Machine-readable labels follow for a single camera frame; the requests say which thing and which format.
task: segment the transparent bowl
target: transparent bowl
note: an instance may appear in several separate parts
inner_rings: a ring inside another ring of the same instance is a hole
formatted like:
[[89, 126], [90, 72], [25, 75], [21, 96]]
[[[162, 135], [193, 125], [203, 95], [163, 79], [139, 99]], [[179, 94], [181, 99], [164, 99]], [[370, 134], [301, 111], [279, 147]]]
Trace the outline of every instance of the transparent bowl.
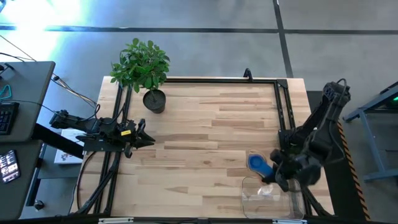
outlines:
[[305, 209], [300, 185], [296, 180], [290, 180], [289, 187], [294, 192], [283, 192], [277, 184], [267, 185], [258, 178], [245, 177], [242, 182], [243, 213], [248, 218], [302, 219]]

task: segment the yellow label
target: yellow label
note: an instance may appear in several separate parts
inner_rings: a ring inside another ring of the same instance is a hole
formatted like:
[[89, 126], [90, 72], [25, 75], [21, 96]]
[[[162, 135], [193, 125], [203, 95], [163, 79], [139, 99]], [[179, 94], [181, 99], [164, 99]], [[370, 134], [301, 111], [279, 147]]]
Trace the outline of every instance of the yellow label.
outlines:
[[122, 131], [120, 134], [121, 134], [122, 136], [125, 136], [125, 135], [128, 135], [128, 134], [131, 134], [131, 131], [130, 131], [130, 130]]

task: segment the wooden tabletop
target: wooden tabletop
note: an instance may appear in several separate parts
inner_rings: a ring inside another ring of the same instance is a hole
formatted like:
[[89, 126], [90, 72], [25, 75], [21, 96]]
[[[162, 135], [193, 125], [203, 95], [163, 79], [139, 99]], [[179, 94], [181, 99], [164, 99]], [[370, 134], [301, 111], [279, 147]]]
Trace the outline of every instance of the wooden tabletop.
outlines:
[[[310, 115], [307, 93], [302, 79], [288, 79], [288, 84], [298, 126]], [[145, 118], [146, 132], [156, 144], [133, 151], [130, 159], [122, 156], [112, 216], [244, 217], [242, 180], [255, 177], [246, 168], [247, 154], [256, 151], [268, 157], [279, 148], [273, 86], [165, 83], [161, 90], [167, 96], [161, 114], [145, 108], [144, 91], [132, 94], [128, 118]], [[110, 77], [104, 77], [98, 116], [112, 116], [116, 92]], [[280, 94], [285, 109], [283, 91]], [[81, 204], [98, 185], [103, 157], [104, 153], [97, 153], [83, 173]], [[324, 172], [310, 190], [333, 213]], [[75, 210], [76, 200], [71, 211]], [[286, 215], [277, 204], [267, 204], [262, 210], [267, 217]]]

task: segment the computer keyboard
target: computer keyboard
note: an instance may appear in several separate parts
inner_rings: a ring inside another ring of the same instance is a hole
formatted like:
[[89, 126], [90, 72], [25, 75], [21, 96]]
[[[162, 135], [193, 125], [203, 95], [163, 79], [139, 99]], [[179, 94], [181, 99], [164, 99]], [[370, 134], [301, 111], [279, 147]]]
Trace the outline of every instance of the computer keyboard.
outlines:
[[9, 135], [18, 113], [19, 103], [0, 103], [0, 135]]

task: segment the concrete floor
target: concrete floor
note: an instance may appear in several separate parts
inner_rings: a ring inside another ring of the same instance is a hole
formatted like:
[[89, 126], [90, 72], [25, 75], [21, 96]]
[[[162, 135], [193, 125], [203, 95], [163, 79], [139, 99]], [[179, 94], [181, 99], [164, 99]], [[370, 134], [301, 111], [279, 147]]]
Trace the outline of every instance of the concrete floor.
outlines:
[[[36, 60], [53, 60], [55, 73], [72, 88], [98, 99], [102, 77], [118, 61], [124, 44], [138, 37], [153, 40], [171, 58], [169, 75], [240, 77], [246, 67], [255, 77], [286, 77], [279, 34], [181, 32], [44, 32], [45, 25], [93, 27], [172, 27], [276, 29], [272, 0], [133, 0], [133, 1], [9, 1], [0, 14], [0, 30]], [[397, 30], [398, 1], [279, 0], [285, 29]], [[362, 106], [397, 81], [398, 35], [286, 34], [293, 76], [304, 78], [307, 90], [346, 78], [352, 99], [342, 114]], [[24, 56], [0, 40], [2, 52]], [[0, 58], [1, 61], [12, 61]], [[44, 105], [67, 109], [82, 117], [92, 109], [79, 98], [50, 84]], [[51, 112], [39, 123], [48, 126]], [[344, 124], [359, 180], [376, 170], [359, 121]], [[66, 214], [75, 180], [47, 180], [38, 198], [48, 207], [24, 210], [21, 218]], [[398, 189], [394, 179], [361, 183], [372, 220], [398, 220]], [[62, 207], [53, 207], [59, 202]]]

